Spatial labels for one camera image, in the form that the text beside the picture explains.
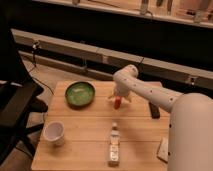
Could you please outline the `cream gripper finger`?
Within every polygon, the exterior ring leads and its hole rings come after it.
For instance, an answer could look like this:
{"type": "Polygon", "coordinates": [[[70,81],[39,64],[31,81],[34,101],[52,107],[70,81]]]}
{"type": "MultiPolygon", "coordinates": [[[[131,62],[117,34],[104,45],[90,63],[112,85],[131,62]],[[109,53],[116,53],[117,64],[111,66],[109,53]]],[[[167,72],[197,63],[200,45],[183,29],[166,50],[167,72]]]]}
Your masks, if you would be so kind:
{"type": "Polygon", "coordinates": [[[131,95],[123,96],[123,98],[124,98],[125,100],[127,100],[128,102],[132,102],[131,95]]]}
{"type": "Polygon", "coordinates": [[[108,98],[108,99],[114,99],[114,98],[115,98],[115,95],[109,95],[107,98],[108,98]]]}

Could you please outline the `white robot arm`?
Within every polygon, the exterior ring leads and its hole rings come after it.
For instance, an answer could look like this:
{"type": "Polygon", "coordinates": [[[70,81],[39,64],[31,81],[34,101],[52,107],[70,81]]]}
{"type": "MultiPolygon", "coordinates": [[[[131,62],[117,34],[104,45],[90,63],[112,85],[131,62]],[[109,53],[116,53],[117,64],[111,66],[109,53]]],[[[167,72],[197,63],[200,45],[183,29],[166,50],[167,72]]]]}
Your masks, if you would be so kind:
{"type": "Polygon", "coordinates": [[[213,99],[181,93],[138,79],[130,64],[113,74],[112,96],[141,96],[170,114],[167,171],[213,171],[213,99]]]}

